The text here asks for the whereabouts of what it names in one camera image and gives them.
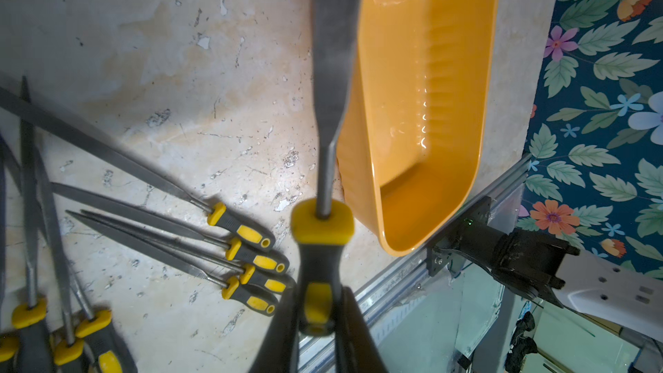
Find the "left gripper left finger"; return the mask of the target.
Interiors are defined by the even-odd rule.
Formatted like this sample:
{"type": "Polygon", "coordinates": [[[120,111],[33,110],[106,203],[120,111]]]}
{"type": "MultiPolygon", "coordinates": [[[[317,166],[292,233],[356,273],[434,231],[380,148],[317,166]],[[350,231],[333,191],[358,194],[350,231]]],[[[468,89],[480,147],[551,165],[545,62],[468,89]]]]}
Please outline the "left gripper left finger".
{"type": "Polygon", "coordinates": [[[298,362],[299,310],[297,288],[292,288],[282,295],[249,372],[293,373],[298,369],[298,362]]]}

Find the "yellow plastic storage box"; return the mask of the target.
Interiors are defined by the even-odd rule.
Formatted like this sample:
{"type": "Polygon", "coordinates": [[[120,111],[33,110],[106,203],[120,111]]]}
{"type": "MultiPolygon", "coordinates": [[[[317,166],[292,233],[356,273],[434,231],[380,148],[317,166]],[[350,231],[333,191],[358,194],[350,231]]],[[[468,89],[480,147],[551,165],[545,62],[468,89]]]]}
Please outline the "yellow plastic storage box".
{"type": "Polygon", "coordinates": [[[498,0],[363,0],[338,141],[346,204],[388,254],[428,241],[478,174],[498,0]]]}

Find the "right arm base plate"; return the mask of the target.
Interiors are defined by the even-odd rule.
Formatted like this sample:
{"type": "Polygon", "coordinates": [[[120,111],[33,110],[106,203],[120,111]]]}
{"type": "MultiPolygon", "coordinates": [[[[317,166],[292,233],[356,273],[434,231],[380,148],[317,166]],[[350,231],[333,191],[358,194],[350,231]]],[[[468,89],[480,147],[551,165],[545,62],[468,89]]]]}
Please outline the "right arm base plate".
{"type": "Polygon", "coordinates": [[[480,197],[464,205],[459,212],[437,231],[426,245],[426,270],[435,277],[452,260],[452,254],[460,255],[463,234],[469,229],[485,226],[490,217],[492,198],[480,197]]]}

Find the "file tool one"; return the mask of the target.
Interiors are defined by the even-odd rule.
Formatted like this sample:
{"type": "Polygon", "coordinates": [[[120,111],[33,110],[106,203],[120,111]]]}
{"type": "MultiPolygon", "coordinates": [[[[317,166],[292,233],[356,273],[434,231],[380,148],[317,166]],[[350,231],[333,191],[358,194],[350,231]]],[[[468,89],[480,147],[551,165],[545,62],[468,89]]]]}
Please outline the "file tool one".
{"type": "Polygon", "coordinates": [[[291,226],[300,252],[299,330],[332,334],[342,302],[339,266],[355,231],[352,210],[333,199],[338,138],[350,100],[362,0],[313,0],[314,114],[319,135],[315,198],[300,202],[291,226]]]}

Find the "file tool four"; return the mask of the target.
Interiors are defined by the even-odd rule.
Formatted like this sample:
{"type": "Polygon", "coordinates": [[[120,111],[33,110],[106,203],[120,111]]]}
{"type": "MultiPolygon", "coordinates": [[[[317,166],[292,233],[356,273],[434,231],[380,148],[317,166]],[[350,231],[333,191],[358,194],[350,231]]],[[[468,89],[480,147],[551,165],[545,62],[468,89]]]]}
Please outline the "file tool four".
{"type": "Polygon", "coordinates": [[[83,321],[75,329],[75,335],[89,346],[94,365],[103,373],[137,373],[134,357],[112,324],[112,311],[95,310],[74,271],[69,268],[68,272],[71,290],[84,314],[83,321]]]}

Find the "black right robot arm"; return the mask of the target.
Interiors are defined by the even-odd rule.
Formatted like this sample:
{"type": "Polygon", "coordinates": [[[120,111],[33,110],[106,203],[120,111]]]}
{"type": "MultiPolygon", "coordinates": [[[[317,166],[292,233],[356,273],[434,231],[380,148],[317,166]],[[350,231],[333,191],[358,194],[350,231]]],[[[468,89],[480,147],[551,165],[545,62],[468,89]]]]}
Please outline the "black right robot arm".
{"type": "Polygon", "coordinates": [[[662,340],[662,282],[543,232],[497,231],[465,219],[451,249],[514,294],[540,298],[662,340]]]}

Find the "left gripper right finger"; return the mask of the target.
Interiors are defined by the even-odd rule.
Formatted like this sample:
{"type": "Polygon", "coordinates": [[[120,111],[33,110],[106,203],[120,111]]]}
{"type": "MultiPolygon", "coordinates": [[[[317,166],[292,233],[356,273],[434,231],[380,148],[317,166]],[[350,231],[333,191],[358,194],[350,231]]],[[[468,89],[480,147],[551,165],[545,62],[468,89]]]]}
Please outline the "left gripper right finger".
{"type": "Polygon", "coordinates": [[[387,372],[355,295],[348,287],[342,288],[336,316],[336,372],[387,372]]]}

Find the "file tool three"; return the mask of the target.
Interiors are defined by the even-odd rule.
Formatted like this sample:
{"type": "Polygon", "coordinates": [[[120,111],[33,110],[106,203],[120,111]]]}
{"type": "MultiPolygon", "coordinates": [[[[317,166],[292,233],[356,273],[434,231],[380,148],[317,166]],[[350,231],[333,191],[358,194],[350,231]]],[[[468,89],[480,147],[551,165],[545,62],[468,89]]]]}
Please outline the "file tool three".
{"type": "Polygon", "coordinates": [[[77,338],[74,331],[74,320],[71,303],[70,275],[66,254],[63,248],[60,225],[58,222],[55,200],[49,186],[48,174],[37,148],[33,148],[35,156],[36,178],[40,194],[42,217],[48,245],[55,269],[55,278],[59,290],[60,309],[64,326],[64,339],[55,347],[55,364],[60,372],[87,372],[85,342],[77,338]]]}

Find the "file tool five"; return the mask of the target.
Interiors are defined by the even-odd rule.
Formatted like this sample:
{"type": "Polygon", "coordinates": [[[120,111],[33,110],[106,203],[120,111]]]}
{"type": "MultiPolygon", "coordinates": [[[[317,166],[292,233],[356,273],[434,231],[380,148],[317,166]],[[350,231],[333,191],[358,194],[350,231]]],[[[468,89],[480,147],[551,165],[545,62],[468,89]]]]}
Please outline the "file tool five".
{"type": "MultiPolygon", "coordinates": [[[[5,176],[5,145],[1,139],[1,305],[4,304],[6,292],[6,207],[7,182],[5,176]]],[[[1,333],[1,371],[14,372],[14,357],[19,348],[19,340],[13,336],[1,333]]]]}

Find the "file tool two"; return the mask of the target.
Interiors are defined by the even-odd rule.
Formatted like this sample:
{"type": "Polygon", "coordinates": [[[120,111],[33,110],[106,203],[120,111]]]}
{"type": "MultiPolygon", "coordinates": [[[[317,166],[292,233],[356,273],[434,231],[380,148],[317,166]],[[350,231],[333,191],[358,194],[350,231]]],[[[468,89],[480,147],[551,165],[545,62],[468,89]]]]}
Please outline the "file tool two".
{"type": "Polygon", "coordinates": [[[11,321],[19,336],[18,372],[54,372],[50,334],[46,324],[48,300],[38,292],[38,217],[35,129],[22,120],[21,189],[26,262],[26,300],[15,308],[11,321]]]}

